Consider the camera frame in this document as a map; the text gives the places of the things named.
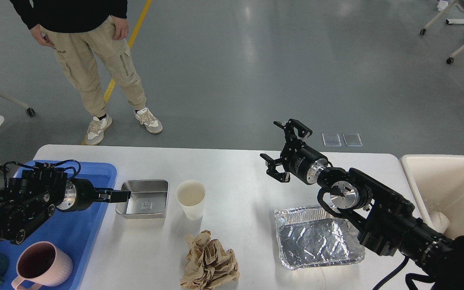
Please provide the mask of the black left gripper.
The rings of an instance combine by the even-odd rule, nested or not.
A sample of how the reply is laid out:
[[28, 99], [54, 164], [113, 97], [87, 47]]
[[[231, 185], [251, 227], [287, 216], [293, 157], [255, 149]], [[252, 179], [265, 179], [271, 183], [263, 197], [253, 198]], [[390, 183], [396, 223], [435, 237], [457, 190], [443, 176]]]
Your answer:
[[111, 188], [94, 188], [93, 184], [83, 178], [67, 180], [66, 189], [57, 209], [61, 212], [82, 211], [92, 203], [121, 203], [131, 198], [131, 191], [118, 191]]

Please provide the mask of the person's right hand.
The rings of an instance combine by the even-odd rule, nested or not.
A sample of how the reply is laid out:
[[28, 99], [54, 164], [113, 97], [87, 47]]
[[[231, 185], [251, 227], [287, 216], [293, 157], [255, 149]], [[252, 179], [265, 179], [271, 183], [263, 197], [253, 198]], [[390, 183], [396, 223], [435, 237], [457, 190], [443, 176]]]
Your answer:
[[41, 29], [42, 26], [40, 24], [37, 24], [29, 30], [33, 39], [35, 39], [37, 43], [41, 46], [55, 48], [53, 42], [49, 39], [49, 37], [46, 34], [42, 32]]

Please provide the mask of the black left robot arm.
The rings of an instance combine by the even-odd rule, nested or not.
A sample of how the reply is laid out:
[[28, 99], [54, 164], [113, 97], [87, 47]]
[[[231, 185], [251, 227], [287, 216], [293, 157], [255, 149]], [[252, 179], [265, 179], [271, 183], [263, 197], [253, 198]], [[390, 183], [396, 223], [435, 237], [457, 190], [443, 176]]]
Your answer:
[[65, 167], [69, 160], [26, 165], [20, 177], [7, 178], [7, 164], [2, 165], [4, 187], [0, 189], [0, 241], [22, 244], [55, 211], [74, 212], [94, 203], [121, 203], [131, 198], [130, 191], [98, 188], [79, 178], [81, 163]]

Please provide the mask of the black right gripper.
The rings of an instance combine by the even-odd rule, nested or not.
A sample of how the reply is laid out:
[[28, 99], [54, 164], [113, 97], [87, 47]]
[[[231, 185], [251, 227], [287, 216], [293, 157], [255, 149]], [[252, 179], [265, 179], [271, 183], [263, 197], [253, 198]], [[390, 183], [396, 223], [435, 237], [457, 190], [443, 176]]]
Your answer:
[[[329, 160], [305, 143], [305, 139], [313, 131], [296, 119], [289, 119], [287, 122], [273, 121], [273, 124], [284, 131], [285, 145], [278, 159], [265, 153], [260, 154], [265, 160], [267, 175], [280, 183], [288, 183], [290, 173], [307, 185], [317, 183], [317, 177], [328, 166]], [[284, 172], [276, 169], [279, 165], [283, 166]]]

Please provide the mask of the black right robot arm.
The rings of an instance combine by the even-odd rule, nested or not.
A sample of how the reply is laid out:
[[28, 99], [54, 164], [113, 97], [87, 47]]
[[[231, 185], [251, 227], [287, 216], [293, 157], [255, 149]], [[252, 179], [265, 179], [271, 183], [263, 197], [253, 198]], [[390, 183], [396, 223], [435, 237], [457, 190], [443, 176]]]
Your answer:
[[281, 183], [293, 175], [307, 185], [319, 185], [318, 203], [332, 216], [350, 221], [359, 231], [361, 245], [380, 256], [393, 256], [396, 251], [404, 255], [376, 290], [409, 260], [424, 274], [408, 273], [408, 289], [415, 290], [418, 281], [432, 284], [433, 290], [464, 290], [464, 235], [451, 239], [437, 232], [413, 216], [410, 200], [359, 169], [333, 167], [324, 154], [305, 143], [313, 132], [300, 121], [291, 118], [274, 124], [285, 132], [285, 145], [278, 159], [260, 154], [266, 173]]

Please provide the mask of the person's left hand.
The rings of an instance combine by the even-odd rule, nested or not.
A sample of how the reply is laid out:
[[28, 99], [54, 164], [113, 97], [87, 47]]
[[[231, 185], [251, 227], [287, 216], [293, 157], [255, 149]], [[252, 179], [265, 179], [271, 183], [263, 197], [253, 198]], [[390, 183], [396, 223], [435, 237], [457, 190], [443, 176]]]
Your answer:
[[115, 24], [115, 34], [113, 40], [122, 40], [126, 39], [129, 34], [129, 23], [127, 19], [122, 19], [115, 17], [114, 15], [110, 16]]

